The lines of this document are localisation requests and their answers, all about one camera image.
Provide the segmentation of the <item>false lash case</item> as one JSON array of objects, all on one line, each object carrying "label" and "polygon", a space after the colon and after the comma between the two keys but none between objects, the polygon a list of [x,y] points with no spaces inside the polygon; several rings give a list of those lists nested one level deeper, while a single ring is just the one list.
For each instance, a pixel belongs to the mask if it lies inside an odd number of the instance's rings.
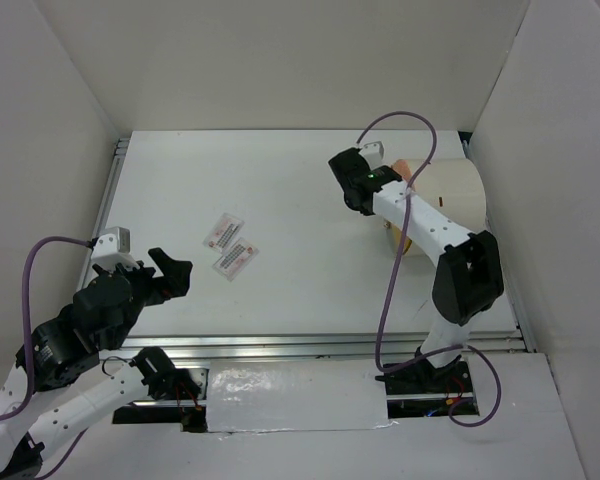
[{"label": "false lash case", "polygon": [[222,253],[232,244],[235,236],[243,226],[244,221],[242,219],[228,213],[223,213],[210,233],[205,237],[203,245]]},{"label": "false lash case", "polygon": [[235,277],[259,253],[259,250],[244,238],[238,239],[212,266],[213,270],[228,281]]}]

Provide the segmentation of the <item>yellow drawer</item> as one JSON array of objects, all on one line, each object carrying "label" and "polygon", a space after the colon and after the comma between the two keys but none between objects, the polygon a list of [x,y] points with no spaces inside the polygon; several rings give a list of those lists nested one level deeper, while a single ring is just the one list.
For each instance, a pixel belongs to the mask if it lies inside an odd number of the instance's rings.
[{"label": "yellow drawer", "polygon": [[411,248],[411,245],[412,240],[409,237],[406,237],[402,249],[402,255],[406,255],[408,253],[409,249]]}]

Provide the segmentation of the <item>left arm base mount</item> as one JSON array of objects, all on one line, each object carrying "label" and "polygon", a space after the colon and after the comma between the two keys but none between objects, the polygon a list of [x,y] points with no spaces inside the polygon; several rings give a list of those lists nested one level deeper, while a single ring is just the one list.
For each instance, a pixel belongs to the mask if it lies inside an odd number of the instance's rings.
[{"label": "left arm base mount", "polygon": [[165,390],[114,411],[113,425],[172,425],[182,432],[206,433],[209,369],[181,368]]}]

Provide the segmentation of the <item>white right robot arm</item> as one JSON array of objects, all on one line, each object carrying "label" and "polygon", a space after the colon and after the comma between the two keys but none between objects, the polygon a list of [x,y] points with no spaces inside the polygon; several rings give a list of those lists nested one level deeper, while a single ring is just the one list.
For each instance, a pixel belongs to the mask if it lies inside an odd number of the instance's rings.
[{"label": "white right robot arm", "polygon": [[381,349],[401,262],[401,254],[396,254],[374,352],[376,367],[386,376],[417,364],[416,382],[431,392],[448,382],[449,366],[467,347],[473,319],[488,311],[504,292],[494,235],[486,230],[475,233],[467,229],[416,194],[415,181],[432,159],[429,154],[408,180],[386,165],[371,168],[359,147],[348,148],[328,161],[349,209],[398,224],[401,227],[398,248],[403,249],[405,242],[411,240],[435,267],[430,331],[413,359],[386,366]]}]

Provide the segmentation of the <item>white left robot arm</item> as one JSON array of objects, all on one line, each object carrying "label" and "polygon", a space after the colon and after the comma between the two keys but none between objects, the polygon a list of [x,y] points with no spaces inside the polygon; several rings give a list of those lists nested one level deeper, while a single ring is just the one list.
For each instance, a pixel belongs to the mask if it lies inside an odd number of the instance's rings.
[{"label": "white left robot arm", "polygon": [[124,405],[198,394],[161,348],[146,347],[100,384],[58,401],[101,352],[122,346],[144,308],[187,295],[192,262],[160,248],[148,254],[151,267],[94,264],[95,278],[24,341],[0,389],[0,479],[33,478],[60,446]]}]

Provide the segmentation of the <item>orange drawer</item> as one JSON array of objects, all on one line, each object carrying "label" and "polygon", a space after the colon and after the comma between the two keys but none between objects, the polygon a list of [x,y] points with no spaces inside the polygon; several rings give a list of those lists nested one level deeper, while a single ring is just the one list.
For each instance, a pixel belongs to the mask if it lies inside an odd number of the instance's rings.
[{"label": "orange drawer", "polygon": [[407,160],[400,159],[391,165],[391,168],[401,176],[402,180],[412,188],[411,178],[413,176]]}]

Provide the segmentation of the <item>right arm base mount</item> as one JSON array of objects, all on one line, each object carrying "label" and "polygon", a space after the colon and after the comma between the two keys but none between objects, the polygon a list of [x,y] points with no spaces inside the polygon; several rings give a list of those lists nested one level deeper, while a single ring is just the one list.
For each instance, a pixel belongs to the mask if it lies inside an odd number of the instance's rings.
[{"label": "right arm base mount", "polygon": [[422,360],[375,380],[384,385],[390,419],[445,417],[452,406],[455,416],[479,414],[469,366],[461,356],[442,369]]}]

